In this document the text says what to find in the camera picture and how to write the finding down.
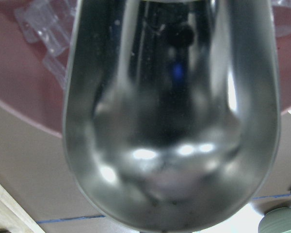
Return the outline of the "steel ice scoop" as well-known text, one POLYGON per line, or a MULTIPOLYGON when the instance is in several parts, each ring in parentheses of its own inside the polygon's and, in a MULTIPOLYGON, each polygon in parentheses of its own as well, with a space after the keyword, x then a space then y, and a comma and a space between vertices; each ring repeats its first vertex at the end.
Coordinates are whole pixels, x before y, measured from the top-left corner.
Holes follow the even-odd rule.
POLYGON ((273 165, 279 74, 269 0, 80 0, 63 115, 81 192, 142 233, 245 206, 273 165))

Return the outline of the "pink bowl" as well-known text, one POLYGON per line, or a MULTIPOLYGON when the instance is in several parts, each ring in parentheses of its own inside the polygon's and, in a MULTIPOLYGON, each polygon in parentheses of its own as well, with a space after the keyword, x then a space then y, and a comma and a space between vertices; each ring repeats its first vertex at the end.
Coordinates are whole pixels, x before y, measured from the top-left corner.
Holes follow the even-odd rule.
MULTIPOLYGON (((0 0, 0 107, 26 123, 61 136, 63 91, 44 67, 46 48, 28 43, 14 16, 25 0, 0 0)), ((282 113, 291 108, 291 8, 274 7, 282 113)))

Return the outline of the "wooden cutting board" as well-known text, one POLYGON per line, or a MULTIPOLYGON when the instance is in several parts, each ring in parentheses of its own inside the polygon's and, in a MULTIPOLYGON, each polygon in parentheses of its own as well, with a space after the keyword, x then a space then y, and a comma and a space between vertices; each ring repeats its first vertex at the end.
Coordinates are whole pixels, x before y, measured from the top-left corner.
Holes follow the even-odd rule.
POLYGON ((0 233, 43 232, 44 230, 0 184, 0 233))

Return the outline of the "clear ice cubes in bowl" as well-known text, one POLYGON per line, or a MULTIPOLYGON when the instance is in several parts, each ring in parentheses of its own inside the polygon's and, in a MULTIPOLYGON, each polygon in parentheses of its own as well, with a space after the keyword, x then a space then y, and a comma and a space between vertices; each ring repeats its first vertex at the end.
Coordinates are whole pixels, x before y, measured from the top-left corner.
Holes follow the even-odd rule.
POLYGON ((33 0, 14 10, 25 40, 46 47, 42 63, 62 89, 67 80, 64 54, 70 47, 76 6, 76 0, 33 0))

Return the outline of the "green bowl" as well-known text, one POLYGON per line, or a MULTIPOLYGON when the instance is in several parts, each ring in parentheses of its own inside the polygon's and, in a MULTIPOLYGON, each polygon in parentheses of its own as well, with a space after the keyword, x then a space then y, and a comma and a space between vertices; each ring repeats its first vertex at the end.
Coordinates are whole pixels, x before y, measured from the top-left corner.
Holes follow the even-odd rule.
POLYGON ((259 233, 291 233, 291 208, 281 207, 269 211, 260 221, 259 233))

